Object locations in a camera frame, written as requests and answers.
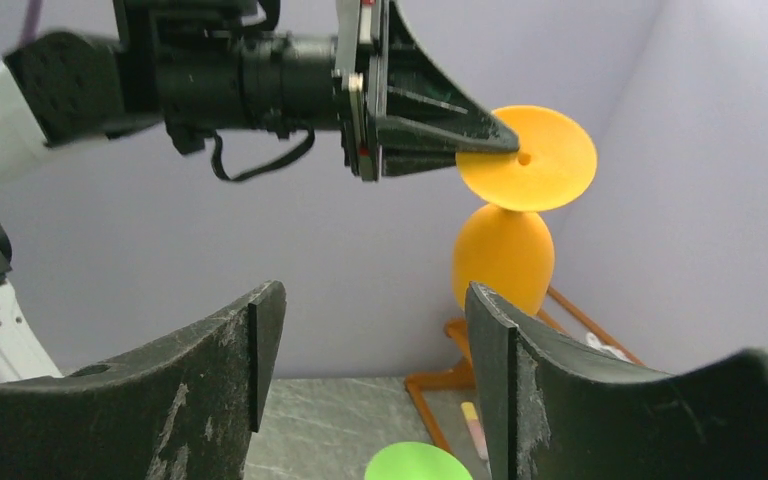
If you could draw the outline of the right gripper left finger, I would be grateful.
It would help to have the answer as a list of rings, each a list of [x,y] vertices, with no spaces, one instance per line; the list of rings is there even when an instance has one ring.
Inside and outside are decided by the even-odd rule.
[[[260,429],[286,290],[62,377],[0,384],[0,479],[240,479]]]

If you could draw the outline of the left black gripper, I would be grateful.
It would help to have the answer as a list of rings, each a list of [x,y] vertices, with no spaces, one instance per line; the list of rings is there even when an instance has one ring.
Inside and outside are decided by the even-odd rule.
[[[364,182],[519,149],[513,130],[427,55],[395,1],[337,1],[332,77],[344,164]]]

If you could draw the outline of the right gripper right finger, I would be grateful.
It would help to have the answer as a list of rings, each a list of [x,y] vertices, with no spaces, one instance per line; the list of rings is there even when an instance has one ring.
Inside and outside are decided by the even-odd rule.
[[[768,479],[768,347],[671,375],[550,350],[525,377],[519,437],[489,454],[495,479]]]

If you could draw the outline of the orange plastic wine glass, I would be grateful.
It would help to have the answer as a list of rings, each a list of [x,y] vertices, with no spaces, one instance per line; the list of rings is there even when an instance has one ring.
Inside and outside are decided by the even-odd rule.
[[[495,115],[519,147],[508,154],[460,153],[456,169],[483,200],[464,222],[453,246],[451,285],[459,307],[472,283],[535,314],[547,295],[555,247],[545,211],[578,199],[593,182],[597,148],[574,119],[535,105],[513,105]]]

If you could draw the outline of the green plastic wine glass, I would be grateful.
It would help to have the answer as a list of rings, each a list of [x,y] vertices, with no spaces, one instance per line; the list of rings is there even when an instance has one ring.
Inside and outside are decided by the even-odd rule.
[[[451,453],[432,444],[404,441],[388,445],[369,460],[365,480],[472,480]]]

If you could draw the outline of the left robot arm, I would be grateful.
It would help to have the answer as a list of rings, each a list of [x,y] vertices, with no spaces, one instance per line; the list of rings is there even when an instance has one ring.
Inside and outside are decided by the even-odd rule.
[[[426,55],[393,1],[340,1],[337,31],[281,32],[277,1],[117,1],[114,38],[52,31],[0,59],[0,183],[80,147],[163,125],[241,183],[320,131],[365,181],[517,151],[517,135]],[[0,223],[0,383],[59,377],[9,283]]]

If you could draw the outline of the yellow pink eraser stick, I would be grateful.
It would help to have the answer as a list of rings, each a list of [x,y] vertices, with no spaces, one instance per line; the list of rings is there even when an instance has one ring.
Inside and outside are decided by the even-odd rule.
[[[462,402],[460,410],[478,458],[483,462],[488,462],[489,454],[485,433],[475,404],[469,401]]]

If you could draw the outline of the wooden two-tier shelf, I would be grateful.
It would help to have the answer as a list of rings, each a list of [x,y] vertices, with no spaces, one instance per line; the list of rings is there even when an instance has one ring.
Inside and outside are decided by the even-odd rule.
[[[536,393],[537,422],[546,421],[542,397],[536,380],[541,360],[551,367],[560,363],[550,358],[556,348],[563,356],[569,347],[573,354],[583,353],[587,360],[612,361],[610,352],[598,349],[591,354],[556,323],[547,320],[542,308],[535,315],[523,312],[486,285],[471,283],[465,292],[465,314],[460,327],[447,327],[455,343],[467,348],[465,357],[449,371],[418,373],[408,376],[405,386],[418,413],[428,428],[433,444],[450,453],[452,449],[436,423],[422,392],[472,387],[476,390],[477,420],[483,421],[486,455],[503,451],[516,443],[516,423],[525,417],[517,405],[517,383],[525,377],[526,386]]]

